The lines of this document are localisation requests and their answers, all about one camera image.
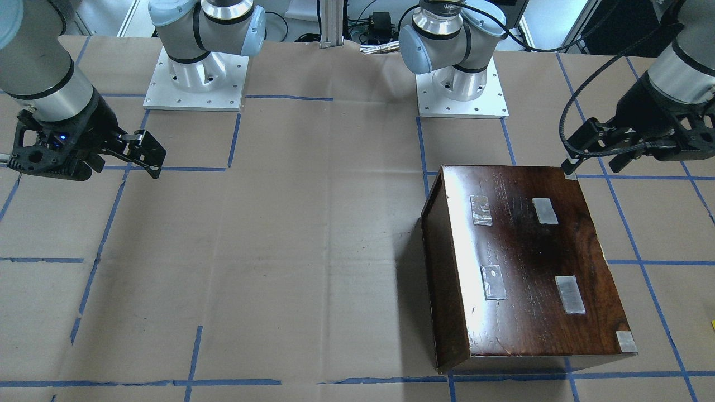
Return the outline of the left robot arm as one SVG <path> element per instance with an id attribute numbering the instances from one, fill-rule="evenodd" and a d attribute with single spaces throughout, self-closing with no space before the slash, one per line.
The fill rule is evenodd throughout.
<path id="1" fill-rule="evenodd" d="M 414 74 L 439 71 L 444 95 L 467 102 L 480 95 L 486 69 L 499 41 L 511 35 L 511 13 L 525 1 L 421 1 L 398 41 Z M 565 117 L 586 84 L 567 101 L 559 137 L 567 152 L 567 175 L 591 158 L 611 157 L 612 171 L 642 156 L 661 162 L 713 157 L 713 2 L 656 1 L 656 35 L 679 26 L 675 39 L 623 95 L 608 122 L 585 121 L 565 137 Z"/>

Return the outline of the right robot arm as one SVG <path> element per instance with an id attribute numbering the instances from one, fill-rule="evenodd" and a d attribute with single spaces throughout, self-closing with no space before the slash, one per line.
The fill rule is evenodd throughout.
<path id="1" fill-rule="evenodd" d="M 2 2 L 2 90 L 21 106 L 7 167 L 25 175 L 84 181 L 104 155 L 158 178 L 166 150 L 147 130 L 128 134 L 59 43 L 69 1 Z M 265 10 L 253 1 L 150 1 L 148 13 L 178 89 L 202 93 L 227 78 L 221 54 L 256 56 Z"/>

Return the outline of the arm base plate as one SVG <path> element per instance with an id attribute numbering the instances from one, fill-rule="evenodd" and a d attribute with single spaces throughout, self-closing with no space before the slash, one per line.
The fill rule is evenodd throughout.
<path id="1" fill-rule="evenodd" d="M 503 119 L 510 115 L 493 59 L 475 74 L 450 66 L 416 75 L 416 89 L 421 117 Z"/>
<path id="2" fill-rule="evenodd" d="M 146 109 L 239 112 L 250 57 L 209 53 L 207 58 L 182 64 L 164 49 L 146 90 Z"/>

